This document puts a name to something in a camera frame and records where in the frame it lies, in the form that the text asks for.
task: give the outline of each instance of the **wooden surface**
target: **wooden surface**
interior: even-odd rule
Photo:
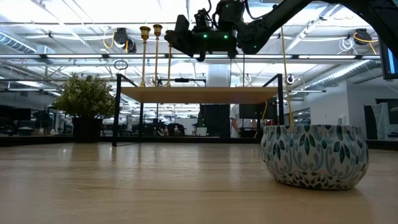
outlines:
[[[0,149],[0,223],[398,223],[398,152],[349,191],[273,181],[257,145]]]
[[[276,87],[122,87],[140,103],[262,103],[278,94]]]

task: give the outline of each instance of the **black cable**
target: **black cable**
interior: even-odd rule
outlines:
[[[249,8],[249,3],[248,3],[248,0],[244,0],[244,6],[246,7],[246,11],[248,12],[248,14],[249,14],[249,16],[250,16],[250,18],[252,19],[252,20],[257,20],[257,19],[261,19],[261,18],[263,18],[264,16],[266,16],[268,13],[265,13],[264,15],[262,15],[262,16],[259,16],[259,17],[253,17],[252,15],[251,15],[251,13],[250,13],[250,8]]]
[[[208,2],[209,2],[209,10],[207,10],[207,14],[209,14],[209,12],[211,11],[211,1],[208,0]]]

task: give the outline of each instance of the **ceiling light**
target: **ceiling light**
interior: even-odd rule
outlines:
[[[354,59],[356,55],[300,55],[299,59]]]
[[[48,58],[102,58],[99,54],[68,54],[68,55],[57,55],[48,54]]]
[[[247,59],[283,59],[283,55],[237,55],[236,58]],[[286,55],[286,59],[291,59],[292,55]]]
[[[188,55],[172,55],[172,58],[191,58]]]
[[[43,87],[42,84],[39,84],[37,82],[30,82],[30,81],[18,81],[17,83],[19,84],[23,84],[23,85],[27,85],[27,86],[31,86],[31,87]]]
[[[38,89],[33,88],[9,88],[8,91],[40,91]]]
[[[289,90],[289,93],[325,93],[326,90]]]
[[[380,59],[380,55],[363,55],[362,59]]]
[[[51,93],[51,94],[53,94],[53,95],[55,95],[55,96],[60,96],[61,95],[61,93],[57,93],[57,92],[49,92],[49,93]]]
[[[165,54],[158,54],[158,58],[165,58]],[[110,54],[110,58],[143,58],[143,54]],[[147,54],[145,55],[146,58],[155,58],[156,54]]]
[[[14,54],[1,54],[0,58],[40,58],[40,55],[36,54],[25,54],[25,55],[14,55]]]

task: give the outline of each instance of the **yellow cable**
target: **yellow cable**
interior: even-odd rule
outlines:
[[[103,43],[104,43],[104,46],[105,46],[107,49],[111,49],[111,48],[113,47],[113,42],[114,42],[114,32],[112,33],[112,44],[111,44],[111,46],[108,46],[108,45],[106,45],[106,43],[105,43],[105,35],[106,35],[106,31],[107,31],[107,30],[108,30],[108,28],[105,27],[104,39],[103,39],[102,41],[103,41]]]
[[[261,118],[261,120],[260,120],[260,123],[261,123],[261,121],[264,120],[264,117],[266,116],[267,107],[268,107],[268,102],[266,101],[266,108],[265,108],[265,110],[264,110],[264,112],[263,112],[263,114],[262,114],[262,118]],[[254,135],[254,138],[257,137],[257,133],[258,133],[258,132],[259,132],[259,130],[256,131],[256,134]]]
[[[293,111],[292,104],[290,102],[290,93],[289,93],[289,84],[287,83],[287,69],[286,69],[286,52],[285,52],[285,38],[284,38],[284,27],[280,27],[280,32],[282,34],[282,53],[284,55],[284,67],[285,67],[285,86],[286,86],[286,94],[287,94],[287,103],[289,105],[289,121],[290,125],[293,125]]]
[[[359,41],[365,42],[365,43],[375,43],[375,42],[378,41],[378,40],[362,40],[362,39],[357,38],[357,37],[356,37],[356,34],[358,34],[358,33],[355,33],[355,34],[354,34],[354,38],[357,39],[357,40],[359,40]]]
[[[374,50],[374,47],[373,47],[372,43],[369,43],[369,45],[371,46],[371,48],[372,48],[372,50],[373,50],[373,53],[374,53],[374,54],[377,54],[376,51]]]

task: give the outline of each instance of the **black panel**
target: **black panel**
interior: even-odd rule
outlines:
[[[366,137],[369,140],[377,140],[377,126],[372,106],[364,106]]]
[[[205,119],[209,136],[229,138],[229,105],[200,105],[200,113]]]

